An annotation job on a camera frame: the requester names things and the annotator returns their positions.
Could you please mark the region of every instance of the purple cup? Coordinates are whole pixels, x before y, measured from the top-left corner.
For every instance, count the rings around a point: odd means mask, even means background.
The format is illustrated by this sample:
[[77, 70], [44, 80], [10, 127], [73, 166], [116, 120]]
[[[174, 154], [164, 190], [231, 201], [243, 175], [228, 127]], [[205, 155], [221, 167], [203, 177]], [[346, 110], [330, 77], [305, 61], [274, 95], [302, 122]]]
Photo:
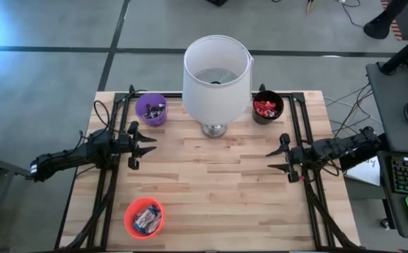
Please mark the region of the purple cup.
[[[159, 104], [164, 104], [165, 109], [160, 114], [160, 116], [153, 119], [145, 119], [143, 115], [147, 112], [146, 105], [157, 106]], [[168, 104], [166, 103], [165, 97], [158, 93], [147, 93], [142, 95], [135, 104], [135, 113], [141, 119], [142, 122], [146, 123], [151, 127], [161, 126], [166, 121], [166, 114], [168, 113]]]

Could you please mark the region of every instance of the gray floor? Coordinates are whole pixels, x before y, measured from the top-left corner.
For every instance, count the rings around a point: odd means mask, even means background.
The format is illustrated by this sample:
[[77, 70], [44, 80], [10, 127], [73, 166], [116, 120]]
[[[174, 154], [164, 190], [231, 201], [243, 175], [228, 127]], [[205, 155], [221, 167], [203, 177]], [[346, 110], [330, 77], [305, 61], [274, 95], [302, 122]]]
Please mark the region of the gray floor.
[[[123, 0], [0, 1], [0, 46], [110, 47]], [[315, 1], [305, 15], [306, 0], [229, 0], [217, 8], [204, 0], [132, 0], [118, 47], [186, 48], [208, 34], [234, 37], [249, 49], [279, 51], [396, 52], [407, 41], [390, 34], [377, 41], [352, 26], [340, 4]], [[350, 9], [363, 25], [383, 10], [379, 0]], [[93, 97], [107, 53], [0, 52], [0, 159], [21, 167], [40, 153], [68, 148], [86, 129]], [[386, 58], [254, 56], [254, 86], [269, 89], [323, 90], [338, 98], [365, 84], [365, 65]], [[181, 90], [183, 56], [117, 53], [106, 91]], [[349, 104], [354, 98], [344, 100]], [[379, 119], [374, 99], [363, 108]], [[348, 106], [328, 108], [341, 121]], [[356, 119], [364, 115], [356, 114]], [[368, 120], [379, 133], [381, 125]], [[15, 180], [0, 213], [0, 247], [11, 252], [53, 248], [67, 201], [73, 171], [57, 173], [45, 183]], [[408, 239], [383, 231], [379, 200], [362, 200], [362, 185], [348, 181], [355, 221], [363, 246], [408, 249]]]

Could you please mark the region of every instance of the butcher block tabletop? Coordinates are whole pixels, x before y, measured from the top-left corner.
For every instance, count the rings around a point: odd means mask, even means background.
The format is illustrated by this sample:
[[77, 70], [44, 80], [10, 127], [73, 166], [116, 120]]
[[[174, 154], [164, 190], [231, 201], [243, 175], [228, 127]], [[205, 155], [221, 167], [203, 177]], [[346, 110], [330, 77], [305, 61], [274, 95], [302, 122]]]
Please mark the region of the butcher block tabletop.
[[[305, 94], [315, 140], [331, 138], [332, 132], [321, 91]], [[111, 112], [115, 92], [97, 92]], [[284, 112], [268, 125], [252, 120], [251, 110], [228, 125], [217, 139], [203, 135], [181, 98], [168, 98], [167, 121], [159, 127], [142, 123], [135, 115], [136, 98], [129, 105], [129, 123], [140, 122], [144, 136], [156, 143], [156, 150], [140, 161], [138, 171], [129, 169], [130, 154], [119, 164], [108, 251], [273, 251], [314, 249], [303, 182], [288, 183], [287, 175], [268, 164], [285, 163], [284, 155], [265, 157], [279, 146], [280, 134], [288, 133], [296, 146], [289, 101]], [[117, 126], [121, 117], [117, 115]], [[298, 120], [305, 139], [301, 110]], [[87, 134], [104, 128], [94, 111]], [[78, 172], [89, 168], [82, 166]], [[91, 169], [74, 180], [60, 246], [70, 243], [88, 221], [94, 204], [99, 169]], [[341, 230], [359, 245], [360, 241], [343, 177], [321, 171], [329, 213]], [[107, 185], [110, 176], [106, 177]], [[165, 208], [161, 232], [148, 240], [132, 238], [124, 227], [124, 213], [140, 197], [153, 197]], [[98, 222], [96, 244], [100, 243], [103, 217]], [[323, 245], [322, 219], [318, 216]]]

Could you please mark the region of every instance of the lamp base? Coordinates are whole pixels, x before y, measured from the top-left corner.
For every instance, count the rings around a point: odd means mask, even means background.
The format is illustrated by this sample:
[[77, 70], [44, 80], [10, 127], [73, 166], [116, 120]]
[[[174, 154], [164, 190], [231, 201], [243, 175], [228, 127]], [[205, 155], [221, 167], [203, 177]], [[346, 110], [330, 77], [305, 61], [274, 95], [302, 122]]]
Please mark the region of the lamp base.
[[209, 138], [219, 138], [227, 131], [227, 125], [207, 125], [201, 124], [202, 133]]

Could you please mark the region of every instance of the white lampshade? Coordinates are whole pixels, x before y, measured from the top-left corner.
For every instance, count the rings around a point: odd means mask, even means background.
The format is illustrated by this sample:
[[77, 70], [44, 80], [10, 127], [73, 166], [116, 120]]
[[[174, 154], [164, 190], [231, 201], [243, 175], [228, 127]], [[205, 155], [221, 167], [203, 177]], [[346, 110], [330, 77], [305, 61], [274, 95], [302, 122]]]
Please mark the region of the white lampshade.
[[251, 102], [253, 61], [246, 47], [230, 37], [213, 35], [196, 40], [184, 57], [183, 105], [187, 113], [207, 125], [237, 119]]

